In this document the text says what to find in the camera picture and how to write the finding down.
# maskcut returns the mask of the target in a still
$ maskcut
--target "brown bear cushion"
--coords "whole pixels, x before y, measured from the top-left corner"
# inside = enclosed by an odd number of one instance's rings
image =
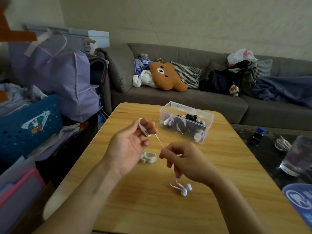
[[[154,83],[160,89],[174,89],[180,92],[188,89],[188,86],[181,81],[179,75],[174,71],[174,66],[171,63],[152,62],[150,71]]]

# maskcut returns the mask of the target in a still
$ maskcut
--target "blue bottle cap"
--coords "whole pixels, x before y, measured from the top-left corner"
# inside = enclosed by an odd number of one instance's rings
[[[266,132],[266,129],[265,129],[264,127],[258,127],[258,128],[257,128],[257,131]]]

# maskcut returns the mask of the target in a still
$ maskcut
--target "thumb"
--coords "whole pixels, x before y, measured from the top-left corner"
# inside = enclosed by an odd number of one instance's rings
[[[167,161],[175,164],[176,166],[179,166],[182,162],[182,158],[177,156],[174,152],[167,148],[163,148],[159,154],[159,158],[163,159],[165,158]]]
[[[128,125],[126,128],[121,129],[117,132],[121,137],[129,138],[135,133],[138,129],[138,121],[133,121],[131,125]]]

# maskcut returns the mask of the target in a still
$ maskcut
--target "white wall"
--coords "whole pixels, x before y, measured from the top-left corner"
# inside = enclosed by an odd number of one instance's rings
[[[312,60],[312,0],[60,0],[67,27],[153,43]]]
[[[5,16],[12,30],[23,30],[25,23],[65,27],[58,0],[11,0]],[[8,59],[7,43],[0,43],[0,64]]]

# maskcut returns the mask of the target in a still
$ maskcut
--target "clear plastic box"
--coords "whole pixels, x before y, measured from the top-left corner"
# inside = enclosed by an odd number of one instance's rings
[[[196,120],[186,119],[187,114],[197,115]],[[160,109],[160,128],[170,130],[191,141],[202,144],[213,123],[214,114],[191,108],[179,103],[169,102]]]

